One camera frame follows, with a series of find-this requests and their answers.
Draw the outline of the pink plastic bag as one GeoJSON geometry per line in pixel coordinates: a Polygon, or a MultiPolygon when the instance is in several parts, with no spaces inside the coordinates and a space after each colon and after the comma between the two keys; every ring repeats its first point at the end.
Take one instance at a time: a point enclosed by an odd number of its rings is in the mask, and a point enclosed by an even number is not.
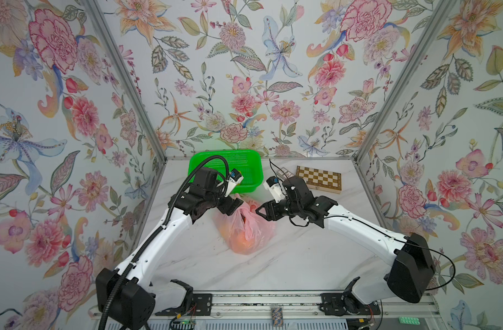
{"type": "Polygon", "coordinates": [[[217,213],[213,219],[214,225],[233,253],[253,254],[276,236],[276,224],[256,214],[260,206],[256,200],[247,195],[234,196],[243,200],[243,204],[231,216],[217,213]]]}

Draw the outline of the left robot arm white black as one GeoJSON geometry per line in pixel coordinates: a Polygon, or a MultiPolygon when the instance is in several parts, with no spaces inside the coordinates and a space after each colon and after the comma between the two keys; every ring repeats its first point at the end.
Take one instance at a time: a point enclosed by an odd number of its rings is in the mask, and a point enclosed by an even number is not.
{"type": "Polygon", "coordinates": [[[236,169],[222,175],[198,166],[188,175],[141,245],[115,269],[104,268],[97,276],[99,329],[105,329],[110,319],[122,329],[148,329],[148,320],[155,313],[170,311],[181,317],[192,312],[193,288],[181,280],[155,285],[155,271],[170,246],[208,210],[232,215],[243,204],[230,196],[242,181],[243,175],[236,169]]]}

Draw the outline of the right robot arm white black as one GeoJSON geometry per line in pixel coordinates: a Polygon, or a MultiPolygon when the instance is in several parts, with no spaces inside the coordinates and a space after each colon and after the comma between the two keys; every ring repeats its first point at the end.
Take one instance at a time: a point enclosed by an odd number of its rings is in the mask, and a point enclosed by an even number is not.
{"type": "Polygon", "coordinates": [[[348,313],[386,298],[419,303],[435,274],[431,250],[423,236],[403,235],[373,224],[350,212],[327,196],[314,196],[301,177],[264,182],[272,200],[256,214],[267,221],[299,217],[308,224],[336,232],[371,251],[380,264],[355,277],[339,297],[348,313]]]}

